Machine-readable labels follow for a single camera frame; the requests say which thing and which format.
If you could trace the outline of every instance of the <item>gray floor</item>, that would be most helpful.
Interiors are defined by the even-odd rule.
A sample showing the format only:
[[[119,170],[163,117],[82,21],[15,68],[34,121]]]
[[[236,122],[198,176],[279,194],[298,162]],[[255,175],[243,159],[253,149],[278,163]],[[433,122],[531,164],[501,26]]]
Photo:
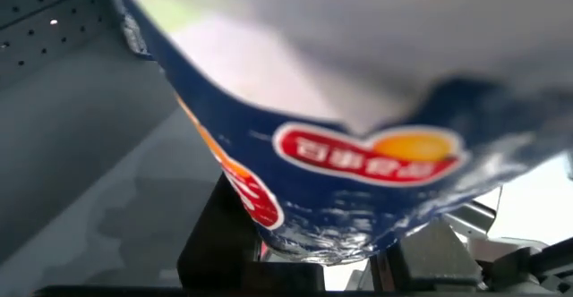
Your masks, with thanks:
[[[0,122],[0,297],[177,284],[220,169],[156,64],[109,31],[0,90]]]
[[[181,111],[0,266],[0,296],[48,284],[178,285],[217,162]]]
[[[117,30],[0,89],[0,263],[175,108]]]

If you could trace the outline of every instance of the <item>orange circle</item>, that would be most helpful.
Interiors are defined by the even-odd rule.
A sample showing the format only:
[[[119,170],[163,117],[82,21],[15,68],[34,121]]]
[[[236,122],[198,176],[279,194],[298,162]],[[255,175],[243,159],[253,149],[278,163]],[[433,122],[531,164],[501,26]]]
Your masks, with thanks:
[[[411,132],[388,137],[374,144],[379,154],[407,161],[437,162],[452,154],[450,140],[432,132]]]

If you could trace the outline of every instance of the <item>red logo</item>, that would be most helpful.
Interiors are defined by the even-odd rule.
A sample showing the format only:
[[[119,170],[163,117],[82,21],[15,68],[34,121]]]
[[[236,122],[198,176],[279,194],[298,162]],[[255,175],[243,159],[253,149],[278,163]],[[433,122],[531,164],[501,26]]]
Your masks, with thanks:
[[[397,127],[362,141],[286,123],[275,133],[273,145],[286,161],[304,169],[394,187],[435,182],[468,158],[455,133],[431,126]]]
[[[255,173],[231,158],[213,139],[209,131],[201,125],[185,103],[180,98],[178,100],[203,140],[207,143],[211,153],[223,167],[225,176],[231,182],[237,194],[239,194],[243,206],[251,218],[269,230],[280,227],[283,224],[284,215],[275,195]]]
[[[239,169],[229,164],[222,164],[222,166],[223,172],[241,197],[243,206],[252,219],[269,230],[280,227],[284,221],[283,212],[275,196],[270,193],[261,179],[244,166]]]

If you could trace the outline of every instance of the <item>crinkled plastic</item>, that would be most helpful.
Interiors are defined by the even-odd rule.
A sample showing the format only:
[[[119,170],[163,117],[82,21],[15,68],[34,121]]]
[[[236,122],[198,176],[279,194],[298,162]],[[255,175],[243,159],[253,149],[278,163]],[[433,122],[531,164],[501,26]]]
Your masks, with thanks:
[[[125,0],[267,244],[324,264],[571,146],[571,5]]]

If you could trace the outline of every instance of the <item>plastic packaging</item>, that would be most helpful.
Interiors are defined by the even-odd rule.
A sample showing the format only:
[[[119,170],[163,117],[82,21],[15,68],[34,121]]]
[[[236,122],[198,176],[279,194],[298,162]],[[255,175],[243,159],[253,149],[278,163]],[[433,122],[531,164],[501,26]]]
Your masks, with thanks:
[[[125,3],[291,259],[363,259],[573,142],[573,0]]]

